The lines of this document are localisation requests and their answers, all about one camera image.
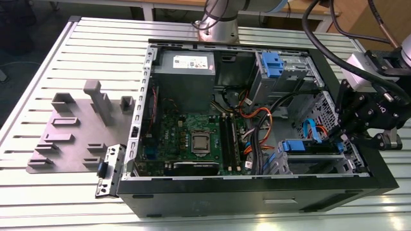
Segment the silver metal panel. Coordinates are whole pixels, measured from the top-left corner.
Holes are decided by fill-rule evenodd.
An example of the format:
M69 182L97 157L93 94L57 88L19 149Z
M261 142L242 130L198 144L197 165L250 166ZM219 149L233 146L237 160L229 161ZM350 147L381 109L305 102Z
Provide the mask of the silver metal panel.
M69 23L0 131L0 227L346 231L350 224L357 230L411 230L411 123L400 130L405 150L382 153L401 188L326 213L138 218L121 199L94 198L95 173L29 174L27 161L53 114L54 94L70 92L75 98L87 98L83 83L87 79L101 79L102 92L110 99L137 95L147 39L197 40L189 24L97 18L83 18L81 24ZM239 33L242 43L314 48L304 32L241 27ZM345 59L361 49L357 42L340 35L321 34L320 38ZM341 69L332 67L342 79Z

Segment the cpu socket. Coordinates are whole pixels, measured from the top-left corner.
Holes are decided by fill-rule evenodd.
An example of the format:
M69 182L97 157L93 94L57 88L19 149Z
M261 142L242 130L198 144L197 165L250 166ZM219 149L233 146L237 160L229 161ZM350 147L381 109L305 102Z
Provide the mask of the cpu socket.
M210 153L210 133L194 132L191 134L191 152L198 157L205 157Z

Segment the green motherboard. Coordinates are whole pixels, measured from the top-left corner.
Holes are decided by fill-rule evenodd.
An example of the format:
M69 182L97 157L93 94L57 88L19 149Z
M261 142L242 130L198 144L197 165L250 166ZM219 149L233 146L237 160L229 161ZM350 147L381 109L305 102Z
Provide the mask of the green motherboard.
M137 163L141 175L165 176L169 163L205 162L219 164L219 175L245 175L238 143L234 145L233 165L227 167L225 136L221 133L219 115L163 115L159 123L157 145L145 145ZM234 131L245 126L244 119L235 119Z

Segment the white label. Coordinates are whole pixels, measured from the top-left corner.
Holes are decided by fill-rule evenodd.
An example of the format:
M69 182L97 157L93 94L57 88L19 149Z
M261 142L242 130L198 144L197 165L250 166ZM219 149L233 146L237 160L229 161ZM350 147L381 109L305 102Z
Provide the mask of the white label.
M173 67L189 69L209 69L207 57L177 55L173 59Z
M253 103L253 101L252 101L249 98L245 99L245 102L246 102L249 105L252 105L252 103Z
M246 168L253 168L253 162L250 161L246 161L246 165L245 165Z

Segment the floor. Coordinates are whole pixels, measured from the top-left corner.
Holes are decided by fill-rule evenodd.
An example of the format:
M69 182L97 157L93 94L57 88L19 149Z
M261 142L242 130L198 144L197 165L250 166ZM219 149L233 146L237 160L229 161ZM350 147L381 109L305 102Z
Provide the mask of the floor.
M75 3L61 3L61 10L53 11L51 5L45 1L35 1L33 10L37 16L37 24L27 28L31 38L35 42L35 50L26 55L13 56L0 50L0 70L9 76L6 82L0 82L0 127L21 99L21 96L33 80L39 65L59 37L69 18L73 15L98 18L117 18L143 20L143 13L139 8L131 11L131 8L122 6L105 6ZM175 11L157 9L157 21L190 23L201 19L202 12ZM258 16L241 15L239 25L260 27ZM15 63L3 66L11 62L35 62Z

